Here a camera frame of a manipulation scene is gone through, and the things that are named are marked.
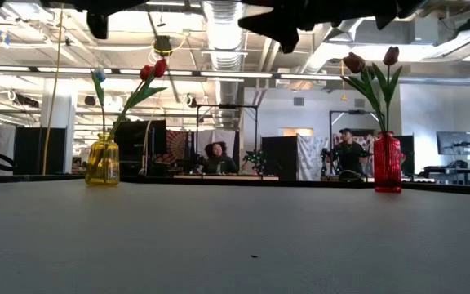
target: metal frame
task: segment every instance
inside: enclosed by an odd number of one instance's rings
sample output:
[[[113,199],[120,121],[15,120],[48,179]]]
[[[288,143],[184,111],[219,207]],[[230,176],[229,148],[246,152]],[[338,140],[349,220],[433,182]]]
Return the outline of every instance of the metal frame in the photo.
[[[195,128],[195,154],[197,154],[199,149],[199,140],[198,140],[198,133],[199,133],[199,109],[201,107],[219,107],[220,109],[254,109],[255,110],[255,152],[257,152],[257,142],[258,142],[258,127],[259,127],[259,106],[258,105],[228,105],[228,104],[220,104],[220,105],[197,105],[197,125]]]
[[[340,116],[337,117],[336,120],[333,121],[333,114],[340,114]],[[377,122],[378,119],[376,118],[376,113],[372,111],[365,111],[365,110],[330,110],[330,174],[333,173],[333,125],[339,121],[339,119],[342,117],[344,114],[351,114],[351,115],[364,115],[364,114],[369,114],[371,115]]]

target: red tulip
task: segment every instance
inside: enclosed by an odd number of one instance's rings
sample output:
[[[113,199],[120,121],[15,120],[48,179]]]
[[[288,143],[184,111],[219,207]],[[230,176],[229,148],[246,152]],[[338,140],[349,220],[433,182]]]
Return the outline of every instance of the red tulip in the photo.
[[[384,64],[387,66],[395,65],[398,62],[399,55],[400,49],[398,47],[390,47],[385,53]]]
[[[348,69],[355,74],[360,73],[366,67],[366,62],[353,52],[349,52],[349,56],[344,57],[342,60]]]
[[[155,78],[160,78],[166,72],[166,60],[163,58],[155,63]]]
[[[150,76],[152,73],[153,67],[149,65],[145,65],[142,70],[140,70],[140,79],[143,81],[146,81],[146,79]]]

